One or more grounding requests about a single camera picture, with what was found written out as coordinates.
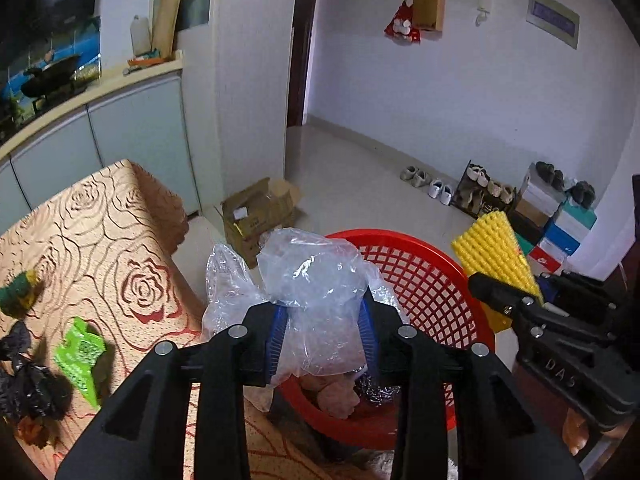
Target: plastic bottle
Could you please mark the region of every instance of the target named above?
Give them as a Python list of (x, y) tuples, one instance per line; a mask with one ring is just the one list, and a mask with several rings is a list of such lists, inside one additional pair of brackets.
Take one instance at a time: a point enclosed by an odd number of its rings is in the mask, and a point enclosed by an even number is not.
[(151, 51), (151, 39), (149, 38), (149, 20), (146, 16), (140, 18), (133, 17), (131, 22), (131, 44), (133, 45), (133, 55), (142, 56)]

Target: wooden board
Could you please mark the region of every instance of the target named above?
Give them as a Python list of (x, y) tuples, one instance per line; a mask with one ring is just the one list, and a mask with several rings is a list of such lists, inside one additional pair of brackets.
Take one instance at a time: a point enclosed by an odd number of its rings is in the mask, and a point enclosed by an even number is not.
[(175, 22), (178, 19), (180, 0), (160, 0), (158, 13), (154, 19), (151, 48), (160, 51), (160, 57), (170, 58), (174, 53)]

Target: cabinet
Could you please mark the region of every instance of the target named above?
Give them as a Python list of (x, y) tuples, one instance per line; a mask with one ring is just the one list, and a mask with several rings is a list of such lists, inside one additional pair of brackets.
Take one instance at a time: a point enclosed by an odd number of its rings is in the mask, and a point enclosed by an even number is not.
[(180, 196), (185, 211), (200, 209), (187, 145), (180, 77), (157, 79), (88, 107), (105, 166), (123, 158), (139, 164)]
[(102, 167), (86, 110), (49, 127), (11, 161), (32, 208)]
[(9, 159), (0, 164), (0, 236), (31, 211), (24, 199)]

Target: clear plastic bag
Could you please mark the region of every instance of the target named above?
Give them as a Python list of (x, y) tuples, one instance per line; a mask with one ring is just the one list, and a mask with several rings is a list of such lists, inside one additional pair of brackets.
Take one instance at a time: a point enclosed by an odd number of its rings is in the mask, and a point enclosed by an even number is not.
[(238, 254), (217, 244), (207, 263), (209, 306), (202, 320), (208, 340), (240, 323), (249, 307), (272, 301), (288, 308), (289, 322), (273, 386), (289, 375), (336, 375), (365, 362), (358, 314), (369, 286), (373, 297), (402, 313), (380, 270), (350, 242), (286, 228), (269, 236), (258, 255), (260, 290)]

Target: laundry basket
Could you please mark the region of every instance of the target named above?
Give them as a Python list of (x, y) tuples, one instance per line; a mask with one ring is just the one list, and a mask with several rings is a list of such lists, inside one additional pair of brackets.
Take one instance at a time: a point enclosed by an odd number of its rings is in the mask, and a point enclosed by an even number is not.
[[(484, 311), (466, 286), (462, 268), (443, 252), (417, 238), (393, 231), (357, 229), (328, 235), (350, 241), (366, 260), (374, 262), (391, 285), (413, 326), (448, 346), (467, 348), (473, 342), (495, 350), (494, 333)], [(367, 449), (393, 449), (398, 410), (361, 402), (347, 420), (319, 410), (303, 393), (298, 378), (280, 385), (282, 395), (316, 431)], [(451, 385), (445, 387), (447, 429), (456, 425)]]

